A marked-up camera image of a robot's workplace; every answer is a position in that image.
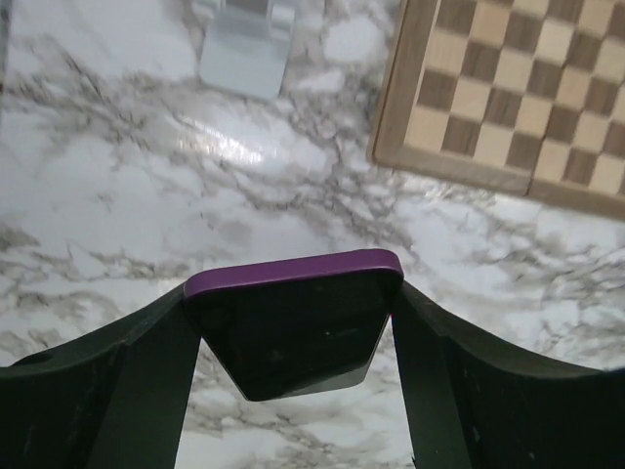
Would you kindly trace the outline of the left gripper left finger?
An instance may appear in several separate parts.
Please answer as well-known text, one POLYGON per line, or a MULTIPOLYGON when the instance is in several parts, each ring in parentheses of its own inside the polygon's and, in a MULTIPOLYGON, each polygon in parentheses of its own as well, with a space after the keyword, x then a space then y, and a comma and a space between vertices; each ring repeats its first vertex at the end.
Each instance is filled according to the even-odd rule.
POLYGON ((174 467, 200 342, 183 299, 2 367, 2 467, 174 467))

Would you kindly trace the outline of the purple-cased black phone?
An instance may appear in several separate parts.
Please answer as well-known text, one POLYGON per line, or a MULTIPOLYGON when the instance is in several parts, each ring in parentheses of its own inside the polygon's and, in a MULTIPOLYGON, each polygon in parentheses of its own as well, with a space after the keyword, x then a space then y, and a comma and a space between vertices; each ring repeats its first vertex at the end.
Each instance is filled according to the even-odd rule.
POLYGON ((403 284, 390 250, 208 270, 187 313, 243 397, 272 401, 361 383, 403 284))

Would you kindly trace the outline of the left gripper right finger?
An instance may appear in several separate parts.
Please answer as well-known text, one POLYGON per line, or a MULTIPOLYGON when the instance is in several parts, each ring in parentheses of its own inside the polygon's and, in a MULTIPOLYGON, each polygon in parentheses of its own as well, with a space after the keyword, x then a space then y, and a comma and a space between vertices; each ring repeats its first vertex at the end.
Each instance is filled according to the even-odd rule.
POLYGON ((392 324, 415 467, 623 467, 623 369, 530 352, 408 283, 392 324))

